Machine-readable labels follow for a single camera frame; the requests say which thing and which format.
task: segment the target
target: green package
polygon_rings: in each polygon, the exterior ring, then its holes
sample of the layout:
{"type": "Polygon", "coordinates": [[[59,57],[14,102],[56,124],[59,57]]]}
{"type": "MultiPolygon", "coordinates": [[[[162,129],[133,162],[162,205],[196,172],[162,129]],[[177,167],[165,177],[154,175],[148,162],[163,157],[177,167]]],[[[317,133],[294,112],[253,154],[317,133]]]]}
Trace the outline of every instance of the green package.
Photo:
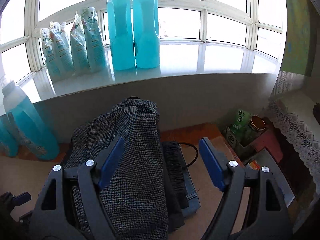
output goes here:
{"type": "Polygon", "coordinates": [[[238,109],[235,122],[230,125],[230,131],[236,136],[238,140],[241,140],[241,135],[245,130],[246,125],[250,121],[252,114],[238,109]]]}

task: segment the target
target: white window frame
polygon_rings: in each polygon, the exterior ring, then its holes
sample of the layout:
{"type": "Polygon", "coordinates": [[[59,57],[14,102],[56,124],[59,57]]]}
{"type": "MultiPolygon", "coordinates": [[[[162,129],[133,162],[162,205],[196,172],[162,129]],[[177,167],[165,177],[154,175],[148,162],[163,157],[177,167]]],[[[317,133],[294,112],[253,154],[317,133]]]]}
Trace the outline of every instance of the white window frame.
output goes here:
{"type": "MultiPolygon", "coordinates": [[[[98,13],[98,24],[100,26],[102,37],[105,41],[104,30],[104,18],[103,13],[107,12],[107,0],[86,0],[80,3],[71,5],[64,8],[47,18],[39,21],[39,4],[40,0],[26,0],[25,14],[24,14],[24,37],[9,41],[0,45],[2,52],[11,49],[20,44],[26,44],[27,56],[31,72],[39,71],[45,65],[42,60],[41,50],[38,39],[40,38],[40,28],[48,28],[50,21],[66,22],[67,24],[73,22],[76,11],[80,11],[84,6],[95,7],[98,13]]],[[[276,26],[259,23],[259,0],[247,0],[247,12],[234,8],[230,5],[224,4],[216,0],[158,0],[158,6],[160,8],[178,8],[200,11],[200,39],[184,39],[184,38],[163,38],[161,40],[168,41],[197,41],[197,42],[210,42],[210,43],[224,43],[220,41],[207,41],[207,19],[208,13],[222,16],[237,22],[247,25],[245,46],[230,44],[230,46],[236,46],[241,48],[247,48],[249,50],[256,50],[258,39],[258,28],[267,29],[277,33],[281,33],[283,42],[280,51],[280,57],[278,61],[281,63],[284,44],[286,37],[286,6],[285,0],[283,0],[284,17],[283,28],[276,26]]]]}

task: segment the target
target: silver screw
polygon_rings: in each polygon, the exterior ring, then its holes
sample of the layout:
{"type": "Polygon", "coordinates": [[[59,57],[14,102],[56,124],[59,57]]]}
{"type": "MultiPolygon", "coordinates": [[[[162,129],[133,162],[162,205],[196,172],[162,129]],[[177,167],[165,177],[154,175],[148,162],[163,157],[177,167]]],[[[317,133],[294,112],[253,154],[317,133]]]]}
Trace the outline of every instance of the silver screw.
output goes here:
{"type": "Polygon", "coordinates": [[[261,169],[262,169],[262,171],[265,172],[265,173],[267,173],[267,172],[270,171],[269,168],[266,167],[266,166],[263,166],[261,169]]]}
{"type": "Polygon", "coordinates": [[[236,166],[238,166],[238,163],[236,161],[229,161],[229,165],[231,167],[236,167],[236,166]]]}
{"type": "Polygon", "coordinates": [[[90,167],[90,166],[94,165],[94,161],[93,160],[88,160],[88,161],[85,162],[85,165],[90,167]]]}
{"type": "Polygon", "coordinates": [[[61,166],[60,165],[56,165],[53,167],[53,170],[54,171],[59,171],[61,169],[61,166]]]}

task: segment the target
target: white glossy ledge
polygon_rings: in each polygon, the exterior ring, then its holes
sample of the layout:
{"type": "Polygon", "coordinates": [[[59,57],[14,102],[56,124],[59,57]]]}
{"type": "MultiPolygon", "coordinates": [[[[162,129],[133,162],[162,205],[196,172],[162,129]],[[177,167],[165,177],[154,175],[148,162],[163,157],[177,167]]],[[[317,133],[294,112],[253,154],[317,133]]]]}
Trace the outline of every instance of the white glossy ledge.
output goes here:
{"type": "Polygon", "coordinates": [[[275,58],[228,44],[163,41],[160,45],[160,67],[154,69],[115,71],[109,48],[106,48],[106,54],[108,67],[99,73],[74,76],[52,84],[44,68],[20,82],[20,86],[31,102],[36,103],[80,91],[152,78],[206,73],[278,75],[280,70],[280,64],[275,58]]]}

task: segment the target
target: lace tablecloth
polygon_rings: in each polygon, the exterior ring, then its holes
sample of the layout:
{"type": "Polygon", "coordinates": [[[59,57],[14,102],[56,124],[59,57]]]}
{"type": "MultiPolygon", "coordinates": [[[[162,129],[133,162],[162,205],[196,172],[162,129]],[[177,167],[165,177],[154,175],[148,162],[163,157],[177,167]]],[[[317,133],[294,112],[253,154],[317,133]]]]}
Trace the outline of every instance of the lace tablecloth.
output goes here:
{"type": "Polygon", "coordinates": [[[312,113],[314,105],[309,97],[297,91],[271,101],[266,116],[299,153],[320,195],[320,125],[312,113]]]}

